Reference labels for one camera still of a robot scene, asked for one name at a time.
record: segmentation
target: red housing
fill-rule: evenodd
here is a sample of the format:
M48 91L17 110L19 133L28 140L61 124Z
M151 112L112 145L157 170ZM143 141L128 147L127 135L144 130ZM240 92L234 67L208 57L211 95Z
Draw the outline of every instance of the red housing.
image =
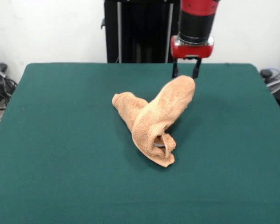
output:
M191 15L212 15L216 12L216 0L181 0L182 11Z

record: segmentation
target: crumpled towel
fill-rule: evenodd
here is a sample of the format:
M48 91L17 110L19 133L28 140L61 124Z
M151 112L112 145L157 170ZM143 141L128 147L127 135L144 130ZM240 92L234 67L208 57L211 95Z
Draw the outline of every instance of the crumpled towel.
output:
M194 80L181 75L168 82L150 103L123 92L114 95L112 104L131 131L136 147L150 160L168 167L175 161L172 151L176 143L165 131L188 107L194 92Z

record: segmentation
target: white wall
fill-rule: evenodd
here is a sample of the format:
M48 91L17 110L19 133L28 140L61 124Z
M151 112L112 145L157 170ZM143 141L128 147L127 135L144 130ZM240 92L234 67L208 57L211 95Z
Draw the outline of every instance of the white wall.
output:
M103 7L103 0L0 0L0 62L16 81L28 63L106 62ZM280 0L221 0L212 35L205 62L280 69Z

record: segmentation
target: orange towel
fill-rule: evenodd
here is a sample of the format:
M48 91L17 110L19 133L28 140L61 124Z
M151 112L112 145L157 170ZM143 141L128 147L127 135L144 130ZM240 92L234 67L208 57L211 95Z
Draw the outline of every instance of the orange towel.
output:
M115 94L112 104L131 131L136 147L147 158L167 167L175 161L171 152L176 143L165 131L187 108L194 92L194 80L179 76L167 83L149 104L130 92Z

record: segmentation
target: metal pole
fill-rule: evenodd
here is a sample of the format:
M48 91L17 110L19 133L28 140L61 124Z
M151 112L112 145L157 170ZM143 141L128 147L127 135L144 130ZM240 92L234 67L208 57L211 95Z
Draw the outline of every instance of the metal pole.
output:
M167 29L167 45L166 45L165 63L168 63L168 54L169 54L170 37L171 37L172 14L173 14L173 3L170 4L170 8L169 8L169 18L168 18L168 29Z
M122 3L117 2L117 25L118 25L118 58L119 63L122 63Z

